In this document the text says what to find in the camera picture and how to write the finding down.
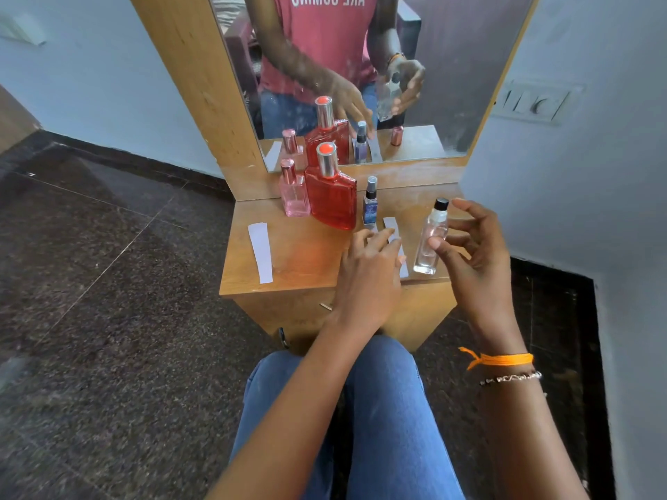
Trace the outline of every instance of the blue jeans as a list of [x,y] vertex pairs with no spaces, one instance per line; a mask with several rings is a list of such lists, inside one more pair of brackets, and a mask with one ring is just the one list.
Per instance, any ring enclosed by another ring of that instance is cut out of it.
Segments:
[[[361,88],[363,102],[373,111],[373,126],[378,125],[378,97],[375,84],[366,84]],[[265,139],[280,139],[283,130],[292,128],[297,136],[304,136],[318,125],[315,105],[302,103],[291,94],[279,94],[266,89],[260,96],[262,104],[262,127]],[[350,121],[354,131],[357,123]]]
[[[280,351],[255,367],[246,385],[232,458],[300,361],[300,357]],[[352,412],[354,440],[348,499],[464,500],[417,365],[400,343],[374,336],[349,373],[344,395]],[[303,499],[330,497],[333,455],[331,442],[325,439]]]

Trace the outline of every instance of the hand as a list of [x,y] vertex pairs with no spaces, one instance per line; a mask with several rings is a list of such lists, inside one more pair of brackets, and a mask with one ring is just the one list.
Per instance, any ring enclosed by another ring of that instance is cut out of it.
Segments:
[[389,77],[396,72],[401,74],[401,90],[403,90],[403,94],[401,94],[400,98],[394,100],[394,106],[392,107],[393,116],[402,114],[413,103],[419,100],[426,68],[416,59],[406,60],[403,57],[397,57],[392,61],[387,70]]
[[[452,204],[472,216],[449,220],[450,228],[465,233],[447,235],[446,241],[433,236],[428,242],[447,266],[456,302],[468,316],[484,353],[525,353],[512,304],[510,253],[497,215],[461,198]],[[471,258],[464,258],[453,246],[463,247]]]
[[387,243],[393,232],[393,228],[375,235],[358,231],[340,260],[331,317],[346,333],[357,334],[364,345],[388,319],[401,295],[401,240]]
[[333,102],[333,115],[337,119],[354,119],[355,123],[366,122],[366,133],[372,135],[375,131],[373,112],[366,107],[362,93],[347,79],[331,72],[330,85],[326,92]]

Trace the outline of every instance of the wooden mirror frame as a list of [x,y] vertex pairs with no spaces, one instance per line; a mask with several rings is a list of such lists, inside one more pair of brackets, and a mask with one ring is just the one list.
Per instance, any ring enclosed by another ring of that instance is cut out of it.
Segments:
[[[539,0],[532,0],[484,117],[462,157],[350,165],[346,173],[378,188],[457,183],[486,124],[519,42]],[[131,0],[237,201],[277,198],[247,114],[210,0]]]

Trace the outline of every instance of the white wall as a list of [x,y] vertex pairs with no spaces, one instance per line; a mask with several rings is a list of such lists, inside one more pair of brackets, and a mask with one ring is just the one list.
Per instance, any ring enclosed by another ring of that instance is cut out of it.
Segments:
[[541,0],[509,78],[583,83],[561,127],[490,118],[463,177],[514,255],[593,277],[620,500],[664,496],[667,0]]
[[0,0],[34,47],[0,39],[0,84],[44,129],[221,176],[129,0]]

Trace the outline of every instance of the white paper strip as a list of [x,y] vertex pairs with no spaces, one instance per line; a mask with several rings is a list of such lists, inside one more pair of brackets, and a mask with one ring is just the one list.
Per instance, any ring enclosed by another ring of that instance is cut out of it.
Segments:
[[[389,237],[389,242],[401,236],[398,232],[398,224],[396,223],[396,217],[386,217],[383,219],[383,221],[385,228],[394,229],[394,233]],[[403,246],[401,246],[401,249],[398,250],[398,255],[405,256],[405,253],[403,252]],[[401,264],[401,271],[399,272],[399,274],[401,278],[407,277],[407,265],[405,264],[405,261]]]
[[371,150],[371,159],[373,160],[373,163],[382,163],[383,159],[382,159],[382,153],[379,150],[377,132],[372,139],[367,139],[367,142],[368,142],[368,148]]
[[278,156],[280,155],[280,149],[282,149],[283,142],[274,142],[271,145],[271,149],[264,156],[264,166],[266,167],[267,172],[278,172]]
[[271,246],[269,245],[269,231],[266,223],[248,225],[248,233],[255,252],[257,269],[260,272],[260,284],[273,282],[273,268],[271,266]]

